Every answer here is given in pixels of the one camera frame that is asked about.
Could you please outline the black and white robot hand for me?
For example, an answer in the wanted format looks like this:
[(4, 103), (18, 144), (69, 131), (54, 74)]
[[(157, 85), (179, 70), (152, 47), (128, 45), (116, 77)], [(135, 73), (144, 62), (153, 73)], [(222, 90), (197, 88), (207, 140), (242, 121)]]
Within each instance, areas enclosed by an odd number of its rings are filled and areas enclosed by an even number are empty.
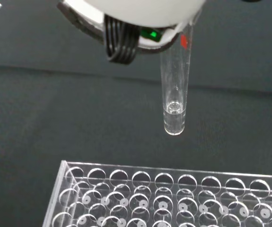
[(105, 48), (109, 62), (128, 65), (137, 53), (170, 48), (195, 24), (204, 0), (61, 0), (58, 10)]

